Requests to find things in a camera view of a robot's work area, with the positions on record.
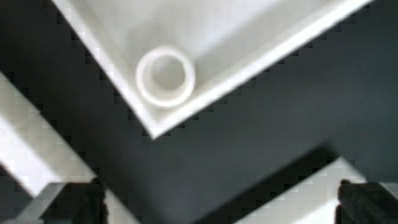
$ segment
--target ring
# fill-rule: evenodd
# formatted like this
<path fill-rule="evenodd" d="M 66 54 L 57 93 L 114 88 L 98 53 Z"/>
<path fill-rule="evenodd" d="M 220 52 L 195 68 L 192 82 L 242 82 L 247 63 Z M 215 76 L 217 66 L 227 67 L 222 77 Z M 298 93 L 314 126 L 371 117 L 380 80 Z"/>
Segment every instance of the ring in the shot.
<path fill-rule="evenodd" d="M 153 65 L 162 57 L 172 57 L 183 65 L 183 81 L 167 89 L 154 82 Z M 176 107 L 188 99 L 195 87 L 195 67 L 185 53 L 172 47 L 154 48 L 144 55 L 137 66 L 137 87 L 146 101 L 162 108 Z"/>

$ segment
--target black panel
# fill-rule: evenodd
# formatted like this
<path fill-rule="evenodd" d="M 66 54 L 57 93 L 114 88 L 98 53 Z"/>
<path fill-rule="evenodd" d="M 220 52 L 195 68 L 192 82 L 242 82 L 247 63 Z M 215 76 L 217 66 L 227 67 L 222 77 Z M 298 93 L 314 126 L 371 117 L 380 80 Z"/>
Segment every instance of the black panel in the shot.
<path fill-rule="evenodd" d="M 18 216 L 28 202 L 30 196 L 0 166 L 0 223 Z"/>

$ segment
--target dark gray surface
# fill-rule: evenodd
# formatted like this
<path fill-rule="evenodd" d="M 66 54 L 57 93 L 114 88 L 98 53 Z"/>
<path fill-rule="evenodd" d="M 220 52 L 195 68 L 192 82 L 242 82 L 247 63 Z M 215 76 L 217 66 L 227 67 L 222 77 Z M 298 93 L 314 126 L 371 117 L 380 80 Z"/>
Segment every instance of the dark gray surface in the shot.
<path fill-rule="evenodd" d="M 323 142 L 371 180 L 398 180 L 396 0 L 154 142 L 53 6 L 0 9 L 0 68 L 144 224 L 199 220 Z"/>
<path fill-rule="evenodd" d="M 14 218 L 30 202 L 30 196 L 0 166 L 0 223 Z"/>

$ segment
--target black fabric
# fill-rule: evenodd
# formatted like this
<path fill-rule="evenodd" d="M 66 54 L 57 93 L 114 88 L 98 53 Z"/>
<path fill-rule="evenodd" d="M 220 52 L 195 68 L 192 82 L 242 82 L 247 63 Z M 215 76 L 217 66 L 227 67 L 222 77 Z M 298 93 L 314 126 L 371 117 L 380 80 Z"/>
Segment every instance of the black fabric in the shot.
<path fill-rule="evenodd" d="M 0 223 L 19 215 L 28 202 L 28 193 L 0 166 Z"/>
<path fill-rule="evenodd" d="M 156 141 L 50 1 L 2 0 L 0 10 L 0 69 L 144 224 L 201 220 L 323 142 L 371 180 L 398 180 L 398 1 Z"/>

